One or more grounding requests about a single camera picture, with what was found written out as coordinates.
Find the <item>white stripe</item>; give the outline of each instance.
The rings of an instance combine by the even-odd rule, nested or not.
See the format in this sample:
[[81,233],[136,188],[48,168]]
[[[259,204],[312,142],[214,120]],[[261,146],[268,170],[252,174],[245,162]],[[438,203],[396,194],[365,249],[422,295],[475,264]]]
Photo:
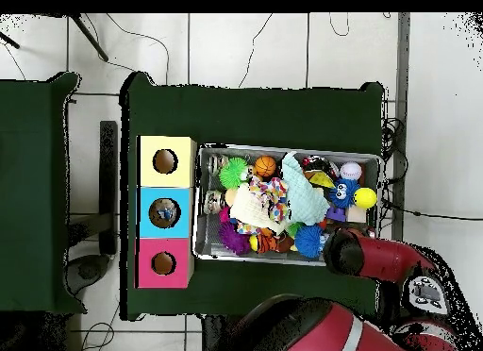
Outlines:
[[360,321],[359,318],[354,315],[351,331],[349,332],[349,336],[347,337],[347,341],[345,342],[345,346],[343,347],[342,351],[356,351],[358,348],[358,342],[360,341],[360,336],[362,336],[362,327],[362,321]]

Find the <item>googly eyes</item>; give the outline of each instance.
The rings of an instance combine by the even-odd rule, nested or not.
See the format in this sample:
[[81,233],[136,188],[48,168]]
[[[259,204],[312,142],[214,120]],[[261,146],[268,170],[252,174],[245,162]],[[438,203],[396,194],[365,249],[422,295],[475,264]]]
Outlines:
[[347,186],[343,183],[337,185],[336,197],[343,200],[347,196]]

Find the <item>green spiky ball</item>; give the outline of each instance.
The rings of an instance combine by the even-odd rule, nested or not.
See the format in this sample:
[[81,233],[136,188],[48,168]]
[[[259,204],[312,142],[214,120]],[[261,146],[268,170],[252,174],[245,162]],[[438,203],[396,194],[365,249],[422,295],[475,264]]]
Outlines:
[[289,233],[289,236],[291,238],[294,238],[295,235],[297,234],[298,229],[300,229],[302,226],[305,226],[302,222],[295,222],[293,224],[288,225],[285,230],[287,233]]
[[237,189],[242,180],[240,175],[247,167],[247,163],[244,159],[235,157],[230,159],[227,165],[222,168],[220,172],[220,181],[227,189]]

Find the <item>blue box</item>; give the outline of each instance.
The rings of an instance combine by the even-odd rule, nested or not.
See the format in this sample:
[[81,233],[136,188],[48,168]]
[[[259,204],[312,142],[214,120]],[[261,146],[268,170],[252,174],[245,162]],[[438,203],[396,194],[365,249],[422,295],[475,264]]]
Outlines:
[[[181,214],[170,227],[157,227],[149,219],[149,208],[159,198],[168,198],[179,206]],[[140,238],[188,239],[192,233],[192,189],[141,187]]]

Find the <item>circular hole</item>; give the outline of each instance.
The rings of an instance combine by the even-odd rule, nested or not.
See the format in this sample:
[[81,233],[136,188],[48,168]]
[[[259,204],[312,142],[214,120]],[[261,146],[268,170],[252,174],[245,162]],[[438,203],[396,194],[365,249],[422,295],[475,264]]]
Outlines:
[[151,260],[151,268],[158,275],[172,274],[176,268],[176,259],[172,254],[165,251],[157,253]]
[[153,156],[153,168],[160,174],[168,175],[177,167],[177,156],[173,150],[158,150]]
[[149,220],[156,227],[173,227],[181,216],[181,208],[171,198],[159,198],[149,207]]

